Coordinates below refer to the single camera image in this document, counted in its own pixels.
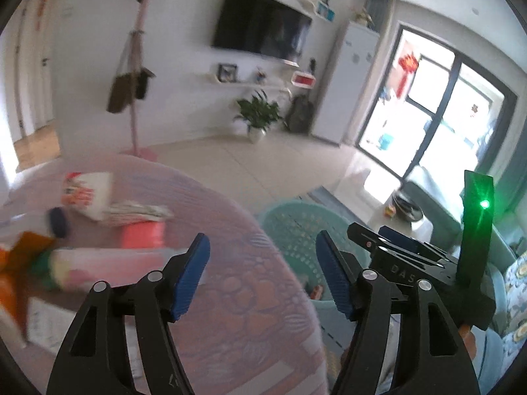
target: white refrigerator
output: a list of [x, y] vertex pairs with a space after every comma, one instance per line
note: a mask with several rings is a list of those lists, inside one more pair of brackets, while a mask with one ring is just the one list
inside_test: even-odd
[[322, 79], [311, 134], [340, 144], [363, 91], [379, 34], [350, 22], [337, 40]]

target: red item in basket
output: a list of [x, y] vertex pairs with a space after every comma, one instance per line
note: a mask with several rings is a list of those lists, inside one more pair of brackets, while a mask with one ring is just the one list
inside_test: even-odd
[[309, 296], [312, 300], [320, 300], [322, 298], [322, 294], [324, 293], [324, 287], [323, 285], [317, 285], [313, 288], [313, 291], [311, 292], [311, 295]]
[[164, 247], [163, 221], [147, 221], [144, 223], [128, 224], [123, 227], [121, 248], [162, 248]]

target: round table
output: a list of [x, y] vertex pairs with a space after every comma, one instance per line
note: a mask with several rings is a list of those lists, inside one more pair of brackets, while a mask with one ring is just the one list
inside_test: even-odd
[[[281, 254], [256, 220], [233, 201], [185, 174], [132, 156], [58, 159], [31, 172], [0, 209], [0, 220], [60, 204], [64, 176], [73, 171], [114, 174], [114, 201], [166, 205], [165, 241], [187, 248], [198, 232], [209, 236], [207, 278], [190, 309], [170, 325], [178, 354], [197, 395], [327, 393], [321, 333], [315, 310]], [[103, 227], [73, 211], [72, 232], [60, 246], [119, 247], [120, 229]], [[76, 310], [84, 294], [47, 292], [38, 281], [19, 287], [19, 313], [29, 296]], [[29, 344], [12, 355], [45, 393], [54, 356]], [[146, 381], [136, 389], [148, 393]]]
[[431, 221], [426, 218], [426, 215], [423, 215], [423, 218], [415, 223], [405, 221], [397, 215], [390, 218], [384, 215], [384, 209], [391, 204], [392, 195], [390, 195], [384, 205], [377, 208], [373, 213], [373, 216], [368, 221], [368, 227], [370, 227], [373, 232], [378, 233], [382, 226], [388, 226], [412, 239], [417, 239], [421, 242], [430, 242], [434, 226]]

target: white flower pot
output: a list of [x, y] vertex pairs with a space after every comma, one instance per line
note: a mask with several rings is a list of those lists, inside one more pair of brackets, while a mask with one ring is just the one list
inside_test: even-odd
[[249, 126], [247, 136], [253, 144], [256, 144], [260, 142], [260, 140], [265, 136], [265, 131], [263, 129], [253, 128]]

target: flat screen tv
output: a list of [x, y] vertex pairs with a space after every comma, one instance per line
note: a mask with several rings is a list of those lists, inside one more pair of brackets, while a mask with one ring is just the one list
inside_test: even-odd
[[309, 16], [275, 0], [225, 0], [212, 46], [296, 65], [311, 22]]

